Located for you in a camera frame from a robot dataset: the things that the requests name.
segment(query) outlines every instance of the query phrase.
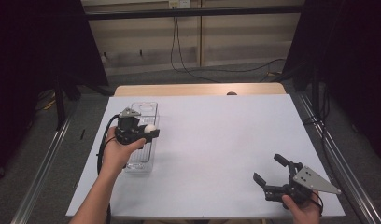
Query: forearm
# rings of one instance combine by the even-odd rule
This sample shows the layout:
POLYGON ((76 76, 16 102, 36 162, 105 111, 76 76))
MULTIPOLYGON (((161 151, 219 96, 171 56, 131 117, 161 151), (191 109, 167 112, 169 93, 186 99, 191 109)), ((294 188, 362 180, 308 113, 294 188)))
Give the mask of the forearm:
POLYGON ((104 223, 116 178, 103 169, 70 223, 104 223))

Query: person's right hand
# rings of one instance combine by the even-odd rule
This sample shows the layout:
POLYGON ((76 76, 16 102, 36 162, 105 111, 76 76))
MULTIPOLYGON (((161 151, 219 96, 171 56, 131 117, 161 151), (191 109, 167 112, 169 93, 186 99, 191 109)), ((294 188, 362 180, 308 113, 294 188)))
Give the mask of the person's right hand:
MULTIPOLYGON (((312 194, 311 200, 318 202, 318 192, 312 194)), ((293 215, 294 224, 318 224, 319 223, 319 207, 310 201, 302 205, 296 204, 289 195, 283 195, 282 200, 293 215)))

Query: hand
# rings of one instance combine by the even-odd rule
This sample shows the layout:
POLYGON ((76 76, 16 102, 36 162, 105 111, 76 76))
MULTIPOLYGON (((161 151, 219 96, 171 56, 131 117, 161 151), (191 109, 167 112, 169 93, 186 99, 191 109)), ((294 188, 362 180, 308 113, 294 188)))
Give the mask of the hand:
POLYGON ((115 128, 109 128, 106 134, 106 141, 109 142, 106 143, 103 166, 101 168, 101 172, 109 173, 110 175, 120 174, 132 153, 146 143, 146 139, 141 138, 130 145, 122 145, 115 138, 115 128))
MULTIPOLYGON (((311 200, 318 202, 318 192, 312 194, 311 200)), ((282 200, 284 204, 289 208, 293 215, 294 224, 318 224, 319 223, 319 208, 317 205, 310 201, 298 206, 289 195, 283 195, 282 200)))

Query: person's left hand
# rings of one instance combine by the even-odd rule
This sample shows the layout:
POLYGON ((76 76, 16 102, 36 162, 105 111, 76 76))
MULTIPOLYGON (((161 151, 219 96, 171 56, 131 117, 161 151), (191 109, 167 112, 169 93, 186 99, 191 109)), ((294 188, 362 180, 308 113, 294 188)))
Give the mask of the person's left hand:
POLYGON ((146 139, 141 138, 130 145, 122 145, 115 138, 115 128, 110 127, 106 135, 106 141, 109 142, 106 143, 101 169, 101 172, 109 173, 110 175, 120 174, 132 153, 146 143, 146 139))

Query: human arm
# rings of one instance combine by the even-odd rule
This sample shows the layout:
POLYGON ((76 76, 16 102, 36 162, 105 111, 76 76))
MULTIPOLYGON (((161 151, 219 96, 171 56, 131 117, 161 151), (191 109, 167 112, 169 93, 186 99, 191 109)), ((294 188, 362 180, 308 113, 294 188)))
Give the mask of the human arm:
MULTIPOLYGON (((318 224, 320 208, 314 203, 307 201, 302 205, 296 204, 289 195, 283 195, 283 203, 293 215, 294 224, 318 224)), ((314 191, 310 200, 318 202, 318 192, 314 191)))
POLYGON ((114 137, 115 127, 111 127, 106 135, 108 142, 106 143, 100 174, 70 223, 104 223, 106 209, 108 208, 112 189, 118 175, 131 154, 138 148, 141 148, 146 142, 142 138, 130 145, 124 146, 116 141, 114 137))

